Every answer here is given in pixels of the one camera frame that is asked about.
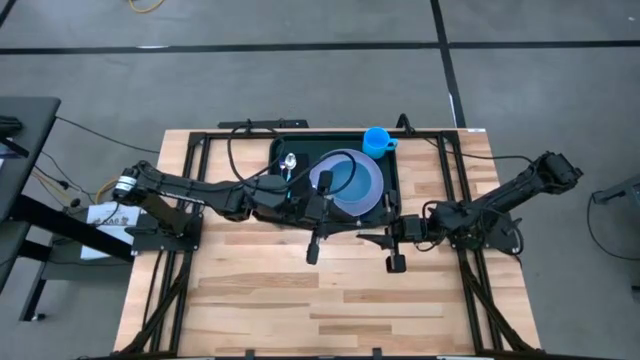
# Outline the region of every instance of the wooden table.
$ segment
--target wooden table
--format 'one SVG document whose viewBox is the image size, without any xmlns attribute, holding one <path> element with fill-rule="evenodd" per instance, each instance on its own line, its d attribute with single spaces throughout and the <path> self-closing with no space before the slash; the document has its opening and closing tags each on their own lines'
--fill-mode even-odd
<svg viewBox="0 0 640 360">
<path fill-rule="evenodd" d="M 166 132 L 158 161 L 161 171 L 181 174 L 189 132 Z M 459 132 L 463 152 L 491 155 L 486 133 Z M 234 140 L 241 174 L 266 165 L 270 143 Z M 446 199 L 435 147 L 420 139 L 402 139 L 397 159 L 404 214 L 419 213 L 427 200 Z M 226 141 L 212 142 L 208 161 L 206 181 L 235 180 Z M 472 196 L 499 185 L 492 161 L 464 161 Z M 453 156 L 450 164 L 456 198 L 461 199 Z M 195 176 L 197 162 L 193 169 Z M 307 231 L 281 231 L 255 219 L 231 223 L 210 209 L 204 215 L 179 355 L 244 355 L 245 349 L 258 355 L 369 355 L 374 347 L 387 355 L 473 353 L 458 259 L 448 246 L 420 253 L 407 244 L 402 251 L 408 271 L 387 274 L 387 252 L 353 232 L 342 233 L 321 245 L 318 265 L 311 266 L 305 263 Z M 127 345 L 141 328 L 156 256 L 145 253 L 135 260 L 115 349 Z M 519 264 L 497 251 L 485 251 L 485 256 L 496 305 L 525 341 L 539 346 Z M 152 309 L 156 302 L 154 295 Z M 486 315 L 479 304 L 478 309 L 488 348 Z M 168 348 L 172 320 L 170 309 L 161 349 Z"/>
</svg>

